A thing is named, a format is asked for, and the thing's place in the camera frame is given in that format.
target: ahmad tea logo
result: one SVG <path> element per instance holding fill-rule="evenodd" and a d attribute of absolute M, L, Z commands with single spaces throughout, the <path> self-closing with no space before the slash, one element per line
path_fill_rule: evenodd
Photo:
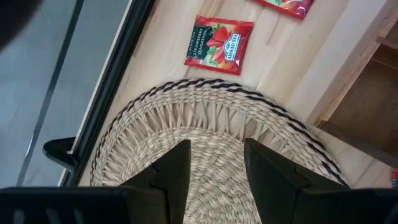
<path fill-rule="evenodd" d="M 240 34 L 232 34 L 231 38 L 224 43 L 225 60 L 235 60 L 236 51 L 238 49 Z"/>

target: black metal frame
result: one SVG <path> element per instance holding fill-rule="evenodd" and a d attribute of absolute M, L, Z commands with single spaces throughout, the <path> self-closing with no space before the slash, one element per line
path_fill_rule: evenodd
<path fill-rule="evenodd" d="M 73 157 L 78 163 L 73 172 L 64 175 L 61 186 L 73 187 L 79 183 L 153 4 L 154 0 L 131 3 L 76 141 Z"/>

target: black braided edge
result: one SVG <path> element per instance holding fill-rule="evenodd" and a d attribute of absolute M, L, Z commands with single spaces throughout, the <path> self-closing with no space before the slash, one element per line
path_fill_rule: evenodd
<path fill-rule="evenodd" d="M 97 147 L 97 151 L 96 151 L 96 155 L 95 155 L 95 159 L 94 161 L 91 163 L 91 171 L 90 171 L 90 185 L 93 185 L 93 170 L 97 165 L 97 161 L 96 158 L 98 158 L 100 156 L 100 147 L 104 146 L 105 140 L 107 135 L 109 134 L 109 132 L 112 130 L 113 124 L 117 121 L 119 121 L 122 117 L 124 112 L 131 110 L 134 105 L 136 104 L 136 102 L 138 101 L 142 101 L 144 100 L 147 96 L 153 96 L 156 93 L 158 93 L 159 91 L 162 91 L 163 93 L 166 91 L 171 90 L 172 88 L 178 86 L 177 89 L 182 89 L 182 88 L 187 88 L 190 85 L 195 85 L 195 88 L 201 88 L 204 85 L 212 85 L 215 84 L 217 82 L 220 82 L 221 84 L 217 85 L 217 86 L 211 86 L 211 88 L 226 88 L 226 91 L 229 91 L 231 93 L 236 93 L 236 92 L 241 92 L 241 93 L 245 93 L 248 95 L 253 95 L 253 96 L 246 96 L 246 98 L 250 99 L 250 100 L 254 100 L 254 101 L 261 101 L 271 107 L 273 107 L 273 109 L 270 109 L 273 113 L 275 113 L 278 116 L 283 116 L 285 118 L 287 118 L 289 121 L 291 121 L 292 123 L 287 123 L 291 128 L 293 128 L 295 131 L 298 131 L 300 133 L 302 133 L 303 135 L 305 135 L 307 138 L 309 138 L 313 143 L 317 144 L 318 146 L 320 146 L 323 150 L 319 150 L 317 149 L 313 143 L 307 142 L 308 146 L 313 149 L 315 152 L 319 153 L 326 161 L 328 161 L 338 172 L 335 173 L 332 171 L 332 169 L 330 168 L 330 166 L 326 163 L 326 162 L 322 162 L 322 165 L 325 167 L 325 169 L 334 177 L 336 177 L 336 179 L 339 181 L 340 184 L 347 186 L 348 184 L 340 177 L 339 174 L 342 174 L 340 168 L 337 166 L 337 164 L 335 164 L 326 154 L 327 149 L 326 147 L 318 140 L 314 139 L 313 137 L 311 137 L 311 135 L 309 135 L 306 131 L 308 130 L 307 127 L 299 120 L 292 118 L 289 115 L 289 112 L 271 102 L 266 100 L 266 97 L 256 91 L 248 91 L 243 89 L 242 85 L 238 84 L 238 83 L 226 83 L 227 81 L 224 81 L 222 79 L 206 79 L 206 78 L 198 78 L 198 79 L 194 79 L 194 80 L 189 80 L 189 79 L 181 79 L 179 81 L 176 82 L 167 82 L 164 83 L 162 86 L 155 86 L 152 89 L 150 89 L 149 91 L 141 94 L 138 98 L 136 98 L 135 100 L 130 101 L 127 106 L 125 106 L 119 113 L 118 115 L 112 120 L 111 124 L 108 126 L 108 129 L 106 130 L 105 134 L 102 136 L 101 141 L 99 142 L 99 145 Z"/>

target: strawberry image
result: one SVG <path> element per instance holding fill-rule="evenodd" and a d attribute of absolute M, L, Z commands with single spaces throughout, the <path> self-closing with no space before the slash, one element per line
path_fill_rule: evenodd
<path fill-rule="evenodd" d="M 206 45 L 207 45 L 208 47 L 222 47 L 223 44 L 224 44 L 223 42 L 218 41 L 218 40 L 215 40 L 214 38 L 211 38 L 211 39 L 206 43 Z"/>
<path fill-rule="evenodd" d="M 239 72 L 239 66 L 235 61 L 224 61 L 220 67 L 230 72 Z"/>
<path fill-rule="evenodd" d="M 224 58 L 225 58 L 225 53 L 224 53 L 224 50 L 223 50 L 222 47 L 219 48 L 219 49 L 216 51 L 216 53 L 214 53 L 214 54 L 211 56 L 211 59 L 214 60 L 215 62 L 219 63 L 219 64 L 221 64 L 221 63 L 224 61 Z"/>
<path fill-rule="evenodd" d="M 213 38 L 217 41 L 226 42 L 229 39 L 229 32 L 226 27 L 220 26 L 213 33 Z"/>

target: woven placemat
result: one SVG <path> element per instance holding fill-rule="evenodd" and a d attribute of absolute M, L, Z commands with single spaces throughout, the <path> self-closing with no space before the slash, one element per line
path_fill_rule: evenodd
<path fill-rule="evenodd" d="M 177 143 L 192 143 L 184 223 L 260 223 L 246 177 L 243 139 L 345 184 L 323 144 L 283 107 L 220 79 L 168 82 L 128 103 L 109 125 L 92 163 L 92 186 L 117 186 Z"/>

